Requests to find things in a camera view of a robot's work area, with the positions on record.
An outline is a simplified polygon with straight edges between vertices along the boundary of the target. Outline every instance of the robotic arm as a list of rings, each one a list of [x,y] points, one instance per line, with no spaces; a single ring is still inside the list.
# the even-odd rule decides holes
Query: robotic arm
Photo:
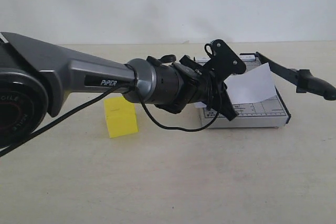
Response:
[[[243,74],[246,65],[220,39],[205,45],[210,59],[201,66],[187,55],[180,63],[166,55],[122,64],[19,34],[2,35],[8,42],[0,41],[0,148],[26,139],[47,113],[56,117],[72,92],[117,92],[132,103],[154,104],[174,114],[189,103],[203,102],[230,121],[238,115],[224,81]],[[272,66],[273,72],[283,74]],[[307,71],[292,75],[297,92],[336,100],[336,89],[329,83]]]

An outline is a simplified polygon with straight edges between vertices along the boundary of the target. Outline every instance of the white wall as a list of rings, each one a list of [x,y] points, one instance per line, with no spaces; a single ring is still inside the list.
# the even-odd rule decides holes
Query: white wall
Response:
[[[0,0],[0,30],[60,44],[336,40],[336,0]]]

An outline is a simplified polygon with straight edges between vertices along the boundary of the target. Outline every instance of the yellow block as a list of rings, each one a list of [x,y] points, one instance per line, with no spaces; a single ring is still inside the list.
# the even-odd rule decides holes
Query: yellow block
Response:
[[[110,137],[138,132],[138,123],[133,103],[124,97],[104,100],[105,118]]]

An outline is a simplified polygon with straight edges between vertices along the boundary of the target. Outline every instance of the table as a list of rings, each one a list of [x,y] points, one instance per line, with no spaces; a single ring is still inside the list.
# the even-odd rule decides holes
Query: table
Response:
[[[230,46],[336,85],[336,41]],[[65,47],[121,63],[204,55],[188,43]],[[103,102],[88,107],[1,158],[0,223],[334,223],[335,102],[274,81],[292,114],[278,129],[166,131],[137,104],[139,133],[110,139]],[[71,94],[61,114],[96,96]],[[150,110],[166,125],[200,126],[192,105]]]

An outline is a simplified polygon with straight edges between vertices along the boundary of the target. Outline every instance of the black handle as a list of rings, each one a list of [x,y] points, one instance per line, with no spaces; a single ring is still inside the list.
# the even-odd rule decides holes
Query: black handle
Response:
[[[297,93],[313,93],[328,101],[336,100],[336,88],[330,83],[313,76],[309,69],[298,71]]]

